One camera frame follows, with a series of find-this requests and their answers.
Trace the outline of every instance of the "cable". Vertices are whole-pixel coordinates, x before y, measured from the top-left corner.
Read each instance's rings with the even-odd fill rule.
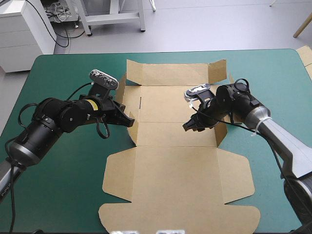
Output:
[[[208,117],[208,118],[210,118],[210,119],[212,119],[212,120],[214,120],[214,121],[218,121],[218,122],[225,123],[225,124],[228,124],[228,125],[240,127],[240,128],[242,128],[242,129],[247,130],[247,131],[252,132],[252,133],[255,132],[255,131],[253,131],[252,129],[246,128],[246,127],[244,127],[244,126],[241,126],[241,125],[238,125],[238,124],[235,124],[235,123],[229,123],[229,122],[225,122],[225,121],[222,121],[222,120],[219,120],[219,119],[215,119],[215,118],[213,118],[213,117],[211,117],[211,116],[209,116],[209,115],[206,115],[205,113],[203,113],[203,112],[197,110],[195,107],[192,107],[192,109],[195,110],[197,113],[200,113],[200,114],[202,114],[202,115],[204,115],[204,116],[206,116],[206,117]],[[277,163],[277,166],[278,166],[278,168],[279,168],[279,170],[280,170],[282,176],[284,177],[286,183],[289,185],[289,187],[291,188],[291,190],[293,191],[293,193],[296,195],[296,197],[298,198],[298,200],[300,201],[300,203],[303,205],[303,207],[305,208],[305,210],[306,210],[306,211],[309,213],[309,215],[312,217],[312,212],[309,210],[309,208],[306,206],[306,204],[304,203],[304,201],[301,199],[301,197],[300,197],[300,196],[298,195],[298,193],[295,191],[294,187],[293,187],[292,184],[289,182],[288,178],[284,175],[282,166],[281,166],[281,164],[280,164],[280,162],[279,162],[279,160],[278,160],[278,156],[277,156],[276,151],[275,151],[275,149],[273,148],[273,146],[272,146],[270,140],[268,140],[263,134],[261,134],[261,133],[259,133],[259,132],[256,132],[256,134],[259,135],[259,136],[261,136],[263,139],[266,140],[266,142],[268,143],[268,145],[270,146],[270,148],[271,148],[271,150],[272,150],[272,153],[273,153],[273,155],[274,155],[274,158],[275,158],[275,161],[276,161],[276,163]]]
[[[239,82],[240,80],[245,81],[247,90],[241,90],[241,89],[239,89],[239,88],[237,87],[237,84],[238,84],[238,82]],[[234,87],[235,87],[238,91],[240,91],[241,93],[246,94],[246,95],[249,97],[250,101],[253,101],[253,100],[254,100],[254,97],[253,97],[253,96],[251,95],[251,93],[250,93],[249,82],[248,82],[246,79],[243,79],[243,78],[237,79],[237,80],[234,82]]]
[[[55,14],[53,14],[53,13],[50,12],[50,11],[45,11],[45,13],[50,14],[50,15],[48,15],[48,18],[51,18],[51,17],[55,17],[55,16],[56,16]],[[85,31],[83,31],[83,32],[82,32],[81,34],[79,34],[78,36],[74,36],[74,37],[69,37],[69,36],[64,37],[64,36],[62,36],[62,35],[60,35],[60,34],[58,34],[58,33],[56,33],[56,32],[55,32],[55,34],[58,35],[58,36],[61,37],[61,38],[75,39],[75,38],[81,37],[81,36],[84,34],[84,32],[85,32]]]
[[[28,104],[24,105],[24,106],[21,108],[21,110],[19,111],[18,123],[19,123],[19,125],[20,125],[21,127],[23,127],[23,128],[25,129],[25,137],[24,137],[24,139],[22,140],[23,142],[26,141],[26,139],[28,138],[28,131],[27,131],[26,126],[22,123],[22,121],[21,121],[21,119],[20,119],[20,116],[21,116],[21,114],[22,114],[27,108],[29,108],[29,107],[31,107],[31,106],[38,106],[38,104],[37,104],[37,103],[28,103]]]
[[[55,34],[58,35],[58,36],[60,36],[61,38],[74,39],[74,38],[79,38],[79,37],[81,37],[81,36],[84,34],[84,31],[83,31],[81,34],[79,34],[78,36],[75,36],[75,37],[64,37],[64,36],[62,36],[62,35],[60,35],[60,34],[58,34],[58,33],[55,33]]]
[[[45,28],[47,29],[47,31],[48,31],[49,35],[51,36],[51,38],[53,39],[53,41],[54,41],[57,45],[59,45],[60,47],[63,47],[63,48],[68,47],[68,46],[69,46],[69,38],[67,39],[67,45],[64,46],[64,45],[59,44],[59,43],[53,38],[52,34],[50,33],[50,30],[48,29],[48,26],[47,26],[46,23],[44,22],[44,20],[43,20],[42,16],[40,15],[39,11],[37,10],[37,8],[36,8],[29,0],[25,0],[25,1],[28,2],[28,3],[34,8],[34,10],[38,13],[38,15],[40,16],[40,18],[41,18],[41,20],[42,20],[42,22],[43,22]]]
[[[4,147],[5,147],[5,151],[6,153],[8,154],[8,156],[10,157],[10,159],[12,159],[12,156],[10,154],[10,151],[9,151],[9,143],[13,140],[15,140],[17,137],[14,137],[12,139],[9,139],[5,144],[4,144]],[[15,199],[14,199],[14,166],[11,165],[11,171],[10,171],[10,189],[11,189],[11,210],[12,210],[12,219],[11,219],[11,225],[10,225],[10,231],[9,231],[9,234],[12,233],[13,231],[13,228],[14,228],[14,223],[15,223]]]
[[[54,6],[54,12],[53,14],[58,18],[59,22],[57,22],[57,19],[54,18],[55,22],[60,23],[60,22],[64,22],[68,19],[68,17],[70,17],[70,12],[69,12],[69,8],[68,7],[64,7],[63,5],[61,5],[60,3],[52,3],[51,6]]]
[[[83,87],[85,87],[85,86],[87,86],[87,85],[90,85],[90,84],[92,84],[92,83],[89,82],[89,83],[86,83],[86,84],[80,86],[79,88],[77,88],[77,89],[66,99],[66,101],[68,101],[68,100],[69,100],[76,92],[78,92],[80,89],[82,89]]]
[[[101,119],[101,121],[102,121],[103,124],[104,124],[105,131],[106,131],[106,135],[104,135],[104,134],[102,133],[101,129],[100,129],[100,126],[99,126],[100,121],[99,121],[99,119],[98,119],[97,117],[93,117],[93,118],[95,118],[95,119],[97,120],[97,134],[98,134],[101,138],[107,139],[107,138],[109,138],[109,136],[110,136],[110,131],[109,131],[109,128],[108,128],[108,126],[107,126],[107,123],[105,123],[105,122],[103,121],[103,119],[102,119],[103,117],[105,117],[105,115],[102,116],[100,119]]]

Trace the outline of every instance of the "green table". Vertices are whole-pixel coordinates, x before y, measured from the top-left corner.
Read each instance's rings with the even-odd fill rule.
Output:
[[[47,97],[66,99],[80,85],[89,82],[97,68],[121,78],[126,59],[146,63],[201,63],[226,59],[234,79],[247,78],[255,97],[272,111],[272,117],[307,145],[312,145],[312,82],[294,50],[249,50],[137,54],[81,54],[40,56],[27,78],[0,137],[0,159],[4,143],[18,135],[21,107]],[[81,90],[86,93],[88,87]],[[33,110],[22,115],[28,123]],[[102,191],[108,155],[133,147],[126,128],[111,127],[111,137],[101,139],[95,125],[63,134],[44,160],[30,167],[15,186],[16,232],[102,233],[98,217],[103,203],[127,202]],[[300,223],[283,193],[282,181],[268,145],[260,137],[229,127],[221,148],[248,157],[256,192],[233,202],[256,206],[261,211],[257,232],[288,232]],[[11,220],[10,196],[0,205],[0,231]]]

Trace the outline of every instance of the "black cable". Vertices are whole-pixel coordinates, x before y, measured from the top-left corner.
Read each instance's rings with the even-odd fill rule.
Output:
[[[50,11],[45,11],[45,13],[50,14],[50,15],[48,15],[48,18],[51,18],[51,17],[55,17],[55,16],[57,16],[56,14],[54,14],[54,13],[52,13],[52,12],[50,12]],[[84,34],[84,31],[83,31],[81,34],[79,34],[78,36],[74,36],[74,37],[69,37],[69,36],[64,37],[64,36],[62,36],[62,35],[58,34],[57,32],[55,32],[55,34],[56,34],[56,35],[58,35],[58,36],[59,36],[59,37],[61,37],[61,38],[75,39],[75,38],[79,38],[79,37],[81,37],[81,36]]]
[[[22,140],[23,142],[26,141],[26,139],[28,138],[28,131],[27,131],[26,126],[22,123],[22,121],[21,121],[21,119],[20,119],[20,116],[21,116],[21,114],[22,114],[27,108],[29,108],[29,107],[31,107],[31,106],[38,106],[38,104],[37,104],[37,103],[28,103],[28,104],[24,105],[24,106],[21,108],[21,110],[19,111],[18,123],[19,123],[19,125],[20,125],[21,127],[23,127],[23,128],[25,129],[25,133],[26,133],[24,139]]]
[[[249,131],[249,132],[256,133],[257,135],[259,135],[259,136],[261,136],[263,139],[265,139],[266,142],[268,143],[268,145],[270,146],[272,152],[273,152],[273,155],[274,155],[275,161],[276,161],[276,163],[277,163],[277,166],[278,166],[278,168],[279,168],[279,170],[280,170],[282,176],[284,177],[286,183],[290,186],[291,190],[292,190],[293,193],[296,195],[296,197],[298,198],[298,200],[300,201],[300,203],[303,205],[303,207],[305,208],[305,210],[306,210],[306,211],[309,213],[309,215],[312,217],[312,212],[309,210],[309,208],[306,206],[306,204],[304,203],[304,201],[301,199],[301,197],[300,197],[300,196],[298,195],[298,193],[295,191],[294,187],[291,185],[291,183],[289,182],[288,178],[284,175],[282,166],[281,166],[281,164],[280,164],[280,162],[279,162],[279,160],[278,160],[278,156],[277,156],[277,154],[276,154],[275,149],[273,148],[273,146],[272,146],[272,144],[270,143],[270,141],[269,141],[263,134],[261,134],[261,133],[259,133],[259,132],[255,132],[254,130],[249,129],[249,128],[246,128],[246,127],[241,126],[241,125],[239,125],[239,124],[229,123],[229,122],[226,122],[226,121],[222,121],[222,120],[219,120],[219,119],[215,119],[215,118],[213,118],[213,117],[211,117],[211,116],[209,116],[209,115],[206,115],[205,113],[203,113],[203,112],[197,110],[195,107],[192,107],[192,109],[195,110],[197,113],[200,113],[200,114],[202,114],[202,115],[204,115],[204,116],[206,116],[206,117],[208,117],[208,118],[210,118],[210,119],[212,119],[212,120],[214,120],[214,121],[218,121],[218,122],[225,123],[225,124],[228,124],[228,125],[240,127],[240,128],[245,129],[245,130],[247,130],[247,131]]]
[[[62,35],[60,35],[60,34],[58,34],[58,33],[55,33],[55,34],[58,35],[58,36],[61,37],[61,38],[74,39],[74,38],[79,38],[79,37],[81,37],[81,36],[84,34],[84,31],[83,31],[81,34],[79,34],[78,36],[75,36],[75,37],[64,37],[64,36],[62,36]]]
[[[98,119],[97,117],[93,117],[93,118],[95,118],[95,119],[97,120],[97,134],[98,134],[101,138],[107,139],[107,138],[109,138],[109,136],[110,136],[110,131],[109,131],[109,128],[108,128],[108,126],[107,126],[107,123],[105,123],[105,122],[103,121],[103,119],[102,119],[103,117],[105,117],[105,115],[102,116],[100,119],[101,119],[101,121],[102,121],[103,124],[104,124],[105,131],[106,131],[106,135],[104,135],[104,134],[102,133],[101,129],[100,129],[100,126],[99,126],[100,121],[99,121],[99,119]]]
[[[238,83],[240,80],[245,81],[246,87],[247,87],[247,91],[246,91],[246,90],[241,90],[241,89],[239,89],[239,88],[237,87],[237,83]],[[240,91],[242,94],[246,94],[246,95],[249,97],[250,101],[253,101],[253,100],[254,100],[253,96],[252,96],[251,93],[250,93],[249,82],[248,82],[246,79],[243,79],[243,78],[237,79],[237,80],[234,82],[234,87],[235,87],[238,91]]]
[[[85,86],[87,86],[87,85],[90,85],[90,84],[92,84],[92,83],[89,82],[89,83],[86,83],[86,84],[80,86],[79,88],[77,88],[77,89],[66,99],[66,101],[68,101],[68,100],[69,100],[76,92],[78,92],[80,89],[82,89],[83,87],[85,87]]]
[[[4,144],[4,147],[5,147],[5,151],[6,153],[8,154],[8,156],[10,157],[10,159],[12,159],[12,156],[10,154],[10,150],[9,150],[9,143],[13,140],[15,140],[17,137],[14,137],[12,139],[9,139],[5,144]],[[12,233],[13,231],[13,228],[14,228],[14,223],[15,223],[15,199],[14,199],[14,166],[11,165],[11,171],[10,171],[10,189],[11,189],[11,210],[12,210],[12,219],[11,219],[11,225],[10,225],[10,231],[9,231],[9,234]]]
[[[65,33],[66,33],[66,38],[67,38],[67,45],[66,45],[66,47],[67,47],[67,46],[69,46],[69,37],[68,37],[68,32],[67,32],[67,30],[66,30],[66,28],[65,28],[65,26],[64,26],[64,24],[63,24],[63,22],[61,22],[61,25],[62,25],[62,27],[63,27],[63,29],[64,29]]]
[[[34,10],[38,13],[38,15],[40,16],[40,18],[41,18],[41,20],[42,20],[42,22],[43,22],[45,28],[47,29],[47,31],[48,31],[49,35],[51,36],[51,38],[53,39],[53,41],[54,41],[57,45],[59,45],[60,47],[63,47],[63,48],[68,47],[68,46],[69,46],[69,38],[67,39],[67,45],[64,46],[64,45],[59,44],[59,43],[53,38],[52,34],[50,33],[50,30],[48,29],[48,26],[47,26],[46,23],[44,22],[44,20],[43,20],[42,16],[40,15],[39,11],[37,10],[37,8],[36,8],[29,0],[25,0],[25,1],[28,2],[28,3],[34,8]]]

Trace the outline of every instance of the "gray floor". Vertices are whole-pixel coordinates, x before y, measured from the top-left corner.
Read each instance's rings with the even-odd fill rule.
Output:
[[[155,0],[153,12],[144,0],[146,32],[139,23],[95,26],[93,35],[73,39],[56,54],[126,53],[244,49],[297,49],[312,45],[312,24],[297,38],[292,37],[312,9],[312,0]],[[85,0],[90,15],[106,14],[107,0]],[[124,11],[137,9],[127,0]],[[68,25],[70,36],[82,32]],[[0,71],[0,133],[5,127],[27,72]]]

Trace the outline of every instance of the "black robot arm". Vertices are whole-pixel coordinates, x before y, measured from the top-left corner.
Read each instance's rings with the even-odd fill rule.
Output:
[[[80,95],[78,100],[45,99],[36,105],[27,127],[22,125],[19,117],[25,130],[12,139],[7,146],[9,157],[0,164],[0,203],[11,187],[11,168],[14,168],[12,176],[15,181],[27,167],[38,164],[63,133],[95,123],[99,136],[106,139],[110,135],[107,124],[133,125],[134,119],[124,114],[125,106],[110,95],[111,90],[118,88],[118,81],[98,70],[93,70],[90,78],[93,83],[88,95]],[[101,124],[105,126],[106,134],[101,132]]]
[[[298,140],[271,118],[271,113],[249,90],[247,80],[240,79],[233,84],[221,85],[214,95],[209,84],[202,84],[187,90],[187,101],[200,100],[197,113],[183,125],[185,131],[203,131],[213,128],[229,115],[231,123],[236,115],[247,126],[264,137],[274,155],[283,159],[281,168],[284,191],[303,227],[296,234],[312,233],[312,148]]]

